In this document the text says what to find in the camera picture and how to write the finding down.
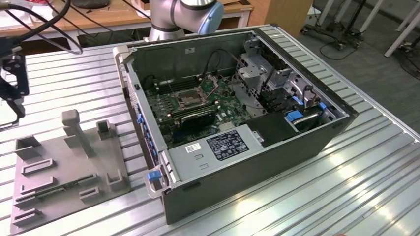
aluminum table surface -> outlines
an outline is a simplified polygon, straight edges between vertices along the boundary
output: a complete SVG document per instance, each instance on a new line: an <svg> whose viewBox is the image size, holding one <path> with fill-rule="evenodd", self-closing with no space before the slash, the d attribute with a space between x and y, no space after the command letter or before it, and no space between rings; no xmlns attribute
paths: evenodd
<svg viewBox="0 0 420 236"><path fill-rule="evenodd" d="M63 135L59 113L77 109L81 127L117 124L127 194L27 231L23 235L417 235L420 233L420 144L411 129L277 27L261 30L359 112L321 153L261 184L165 224L159 199L146 195L146 170L111 59L114 45L27 57L26 117L0 133L0 235L9 234L13 140Z"/></svg>

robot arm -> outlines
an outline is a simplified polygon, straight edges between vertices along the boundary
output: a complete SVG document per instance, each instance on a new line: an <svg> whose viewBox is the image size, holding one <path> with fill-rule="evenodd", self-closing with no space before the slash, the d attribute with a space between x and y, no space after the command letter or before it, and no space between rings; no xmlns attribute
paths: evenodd
<svg viewBox="0 0 420 236"><path fill-rule="evenodd" d="M217 0L150 0L151 30L147 41L179 38L183 30L213 33L221 22L222 4Z"/></svg>

cable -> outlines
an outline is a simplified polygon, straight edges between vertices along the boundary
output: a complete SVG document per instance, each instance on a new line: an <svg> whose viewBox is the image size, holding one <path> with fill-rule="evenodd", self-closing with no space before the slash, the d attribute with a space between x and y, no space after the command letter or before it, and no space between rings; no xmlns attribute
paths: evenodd
<svg viewBox="0 0 420 236"><path fill-rule="evenodd" d="M33 37L34 35L37 35L38 33L41 33L46 28L51 27L53 24L62 18L62 16L66 14L67 9L70 7L70 0L65 1L65 5L62 7L62 10L59 11L59 13L49 20L49 21L43 21L45 24L42 24L41 26L38 26L37 28L34 28L33 30L30 30L29 32L26 32L25 34L22 34L21 36L15 37L13 39L13 43L14 44L19 44L22 41L25 41L27 38ZM5 4L0 4L0 10L19 10L23 11L26 13L29 13L30 15L33 15L33 11L26 9L22 6L18 5L13 5L9 3Z"/></svg>
<svg viewBox="0 0 420 236"><path fill-rule="evenodd" d="M27 29L31 30L31 28L18 19L18 17L15 17L13 15L13 13L10 13L7 10L5 10L6 14ZM78 52L73 52L71 50L66 49L62 45L57 44L55 42L53 42L51 40L49 40L47 38L45 38L41 34L37 34L37 36L50 45L55 46L58 49L61 49L62 51L66 51L74 55L79 55L82 53L81 48L78 48Z"/></svg>
<svg viewBox="0 0 420 236"><path fill-rule="evenodd" d="M245 66L245 65L242 64L242 62L237 59L237 57L235 57L230 52L227 52L226 50L218 48L218 49L215 49L214 51L211 51L211 53L210 53L210 55L209 55L207 61L206 61L206 63L205 63L203 71L202 71L202 74L201 74L201 78L203 78L205 73L207 72L209 63L210 63L210 58L211 58L211 56L214 55L214 53L218 54L218 62L217 62L217 65L215 65L215 69L217 69L217 67L219 66L219 63L221 63L221 54L219 54L219 51L221 51L221 52L225 52L225 53L234 59L234 61L235 61L238 64L241 64L242 66Z"/></svg>
<svg viewBox="0 0 420 236"><path fill-rule="evenodd" d="M317 34L321 34L321 35L323 35L323 36L327 36L329 38L331 38L334 41L339 41L335 37L333 37L331 35L327 35L327 34L325 34L323 32L321 32L321 31L317 31L315 29L310 29L311 31L314 31Z"/></svg>
<svg viewBox="0 0 420 236"><path fill-rule="evenodd" d="M125 4L126 4L131 9L134 9L146 19L151 20L150 17L149 17L147 15L145 15L142 11L139 11L137 8L133 7L133 5L130 5L130 4L127 3L127 1L125 1L125 0L121 0L121 1L125 2Z"/></svg>
<svg viewBox="0 0 420 236"><path fill-rule="evenodd" d="M105 27L102 24L99 24L98 22L95 22L94 20L91 20L86 15L83 15L73 6L70 6L70 8L82 16L85 17L91 23L97 24L99 27L102 27L105 30L107 30L109 32L117 33L114 32L111 29L109 29L107 27ZM134 41L131 38L127 38L123 34L117 33L118 35L123 36L123 38L129 39L130 41Z"/></svg>
<svg viewBox="0 0 420 236"><path fill-rule="evenodd" d="M49 6L50 10L51 10L54 13L58 14L58 11L53 8L53 6L50 5L50 3L49 3L47 0L45 0L45 3L46 3L46 5ZM70 20L67 20L65 17L62 17L62 19L63 19L81 33L83 33L86 36L89 36L89 37L95 41L95 43L98 44L98 41L97 41L95 37L93 37L89 33L86 33L86 32L85 32L78 26L75 26L75 25L73 24L73 22L70 22Z"/></svg>
<svg viewBox="0 0 420 236"><path fill-rule="evenodd" d="M405 59L409 61L409 63L414 66L414 68L417 69L417 71L420 71L418 66L414 64L414 62L409 59L409 57L401 52L402 56L405 57Z"/></svg>
<svg viewBox="0 0 420 236"><path fill-rule="evenodd" d="M265 87L265 85L266 85L266 83L267 83L270 77L271 77L273 74L274 74L274 71L275 71L275 68L273 67L273 68L270 69L270 71L269 71L269 74L267 74L267 76L266 76L265 81L262 82L261 89Z"/></svg>
<svg viewBox="0 0 420 236"><path fill-rule="evenodd" d="M418 67L415 66L415 64L413 63L413 61L406 57L406 55L403 54L403 52L401 52L401 51L398 51L398 52L399 52L399 54L403 56L403 58L410 62L410 64L414 66L414 68L415 68L417 71L418 71ZM411 74L407 69L405 69L405 67L403 67L403 65L402 65L402 63L401 63L401 60L399 60L398 58L397 58L397 60L398 60L398 64L399 64L401 69L402 69L415 80L420 81L420 78L418 78L414 74Z"/></svg>
<svg viewBox="0 0 420 236"><path fill-rule="evenodd" d="M311 8L313 8L313 15L314 15L314 18L315 18L314 27L321 27L319 19L317 18L315 11L314 11L314 0L311 2Z"/></svg>
<svg viewBox="0 0 420 236"><path fill-rule="evenodd" d="M403 66L402 66L402 63L401 63L401 61L398 60L398 63L399 63L399 67L401 67L401 69L415 79L415 80L418 80L420 81L420 78L415 76L415 75L413 75L409 71L407 71L407 69L405 69L403 68Z"/></svg>
<svg viewBox="0 0 420 236"><path fill-rule="evenodd" d="M42 16L39 16L35 12L33 12L31 10L29 10L29 9L26 9L26 8L23 8L23 9L25 9L25 10L22 10L23 12L29 13L31 16L34 16L37 19L39 19L45 24L47 23L47 20L46 20ZM35 30L35 29L31 29L23 22L21 22L19 19L17 20L17 22L21 23L21 25L22 25L23 27L26 27L27 29L30 29L29 32L33 32L33 31ZM69 53L71 53L71 54L74 54L74 55L79 55L83 51L82 51L82 49L81 49L81 46L77 44L77 42L71 39L71 37L70 37L62 30L59 30L59 28L58 28L57 26L51 25L50 27L75 45L75 47L77 47L77 49L78 49L78 52L74 52L74 51L71 51L71 50L63 48L62 46L55 45L54 43L53 43L51 45L57 46L59 49L65 50L66 52L69 52Z"/></svg>
<svg viewBox="0 0 420 236"><path fill-rule="evenodd" d="M326 47L327 45L333 44L334 42L330 42L330 43L326 43L322 47L319 47L319 53L323 57L326 57L327 59L330 60L343 60L349 55L351 55L355 51L357 51L357 48L349 53L346 54L343 57L341 58L330 58L329 56L326 56L322 52L322 48Z"/></svg>

black cord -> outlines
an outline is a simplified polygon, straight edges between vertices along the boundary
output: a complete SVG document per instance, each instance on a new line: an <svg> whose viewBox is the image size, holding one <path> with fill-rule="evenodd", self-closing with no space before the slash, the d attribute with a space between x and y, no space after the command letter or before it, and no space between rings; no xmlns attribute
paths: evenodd
<svg viewBox="0 0 420 236"><path fill-rule="evenodd" d="M53 6L50 5L49 1L45 0L45 3L46 5L49 6L50 10L54 12L54 13L58 13L58 11L53 8ZM65 17L62 17L62 19L81 32L83 33L90 39L94 40L95 43L98 43L95 37L93 37L89 33L86 33L77 25L73 24L73 22L70 22L70 20L67 20Z"/></svg>
<svg viewBox="0 0 420 236"><path fill-rule="evenodd" d="M253 109L258 109L258 110L265 110L265 108L261 108L261 107L253 107L253 106L249 106L247 104L243 104L246 107L250 107Z"/></svg>
<svg viewBox="0 0 420 236"><path fill-rule="evenodd" d="M21 36L15 37L13 39L13 43L14 44L19 44L22 41L25 41L27 38L33 37L34 35L37 35L38 33L41 33L46 28L51 27L53 24L62 18L62 16L66 14L67 9L70 7L70 0L65 1L65 5L62 7L62 10L59 11L59 13L49 20L49 21L43 21L45 23L38 26L37 28L34 28L33 30L30 30L29 32L26 32L25 34L22 34ZM23 11L26 13L29 13L30 15L34 16L34 12L31 10L29 10L27 8L18 6L18 5L13 5L13 4L1 4L0 5L0 10L19 10Z"/></svg>
<svg viewBox="0 0 420 236"><path fill-rule="evenodd" d="M326 57L327 59L330 59L330 60L343 60L349 55L351 55L351 54L357 51L357 48L355 48L355 49L354 49L349 54L346 54L343 57L341 57L341 58L330 58L329 56L326 56L326 55L323 54L322 48L325 48L327 45L330 45L330 44L333 44L333 43L335 43L335 42L326 43L322 47L319 47L319 54L321 54L323 57Z"/></svg>
<svg viewBox="0 0 420 236"><path fill-rule="evenodd" d="M418 71L418 67L414 65L414 63L411 62L411 60L409 59L409 57L406 57L406 55L403 54L403 52L399 51L399 54L403 56L403 58L410 62L410 64L415 67L417 71ZM402 63L401 63L401 60L397 58L398 60L398 64L399 64L399 67L401 69L415 79L420 81L420 78L411 74L411 72L403 67Z"/></svg>
<svg viewBox="0 0 420 236"><path fill-rule="evenodd" d="M109 32L117 33L114 32L111 29L109 29L107 27L105 27L102 24L99 24L98 22L95 22L94 20L91 20L86 15L83 15L73 6L70 6L70 8L82 16L85 17L91 23L97 24L99 27L102 27L105 30L107 30ZM130 41L134 41L131 38L127 38L123 34L117 33L118 35L121 35L123 38L129 39Z"/></svg>
<svg viewBox="0 0 420 236"><path fill-rule="evenodd" d="M217 67L218 67L218 65L219 65L219 62L221 62L221 54L219 54L219 51L221 51L221 52L225 52L225 53L234 59L234 61L235 61L238 64L241 64L242 66L245 66L245 65L241 63L241 61L237 59L237 57L235 57L230 52L227 52L226 50L218 48L218 49L215 49L215 50L210 53L210 55L209 55L207 61L206 61L206 63L205 63L203 71L202 71L202 74L201 74L201 78L203 78L203 76L205 76L205 74L206 74L206 72L207 72L209 63L210 63L210 58L211 58L211 56L213 56L215 53L218 54L218 62L217 62L217 65L215 65L215 69L217 69Z"/></svg>
<svg viewBox="0 0 420 236"><path fill-rule="evenodd" d="M315 18L314 27L321 27L319 19L317 18L315 11L314 11L314 0L311 2L311 8L313 8L313 15L314 15L314 18Z"/></svg>
<svg viewBox="0 0 420 236"><path fill-rule="evenodd" d="M121 0L121 1L125 2L125 4L126 4L131 9L134 9L146 19L151 20L150 17L149 17L147 15L145 15L145 13L143 13L142 11L139 11L137 8L133 7L133 5L130 5L130 4L127 3L127 1L125 1L125 0Z"/></svg>
<svg viewBox="0 0 420 236"><path fill-rule="evenodd" d="M321 34L321 35L323 35L323 36L327 36L329 38L331 38L334 41L339 41L335 37L333 37L331 35L327 35L327 34L325 34L323 32L321 32L321 31L317 31L315 29L310 29L311 31L314 31L317 34Z"/></svg>
<svg viewBox="0 0 420 236"><path fill-rule="evenodd" d="M409 61L409 63L414 66L414 68L417 69L417 71L420 71L418 66L414 64L414 62L410 60L410 58L401 52L402 56L405 57L405 59Z"/></svg>
<svg viewBox="0 0 420 236"><path fill-rule="evenodd" d="M27 29L27 30L33 30L19 19L18 17L15 17L13 15L13 13L10 13L7 10L5 11L6 14ZM51 40L49 40L47 38L45 38L41 34L38 34L38 37L46 42L49 43L50 45L55 46L58 49L61 49L62 51L66 51L69 52L70 54L74 54L74 55L79 55L82 53L82 49L79 47L78 44L75 44L75 46L78 47L78 52L74 52L69 49L66 49L62 45L57 44L55 42L53 42Z"/></svg>
<svg viewBox="0 0 420 236"><path fill-rule="evenodd" d="M271 77L273 74L274 74L274 71L275 71L275 68L273 67L273 68L270 69L270 71L269 71L269 74L267 74L267 76L266 76L266 79L265 79L263 82L262 82L261 89L265 87L265 85L266 85L266 83L267 83L270 77Z"/></svg>

gray floor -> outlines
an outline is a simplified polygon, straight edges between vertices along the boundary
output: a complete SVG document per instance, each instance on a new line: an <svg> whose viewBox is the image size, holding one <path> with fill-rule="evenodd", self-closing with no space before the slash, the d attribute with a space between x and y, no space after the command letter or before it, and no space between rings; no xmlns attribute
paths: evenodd
<svg viewBox="0 0 420 236"><path fill-rule="evenodd" d="M330 13L334 14L339 0L335 0ZM315 0L315 7L323 8L326 0ZM345 13L342 23L355 9L357 3L351 2ZM363 8L355 21L354 28L358 29L370 10ZM399 67L395 56L382 56L391 42L398 36L394 31L398 23L377 15L366 32L365 42L359 49L343 60L335 61L321 56L318 49L331 39L315 33L301 35L298 41L318 55L325 62L342 74L342 76L401 119L401 121L420 133L420 81L415 80ZM411 32L407 41L411 41L420 34ZM337 51L325 47L323 54L331 58L339 58L353 49L346 48Z"/></svg>

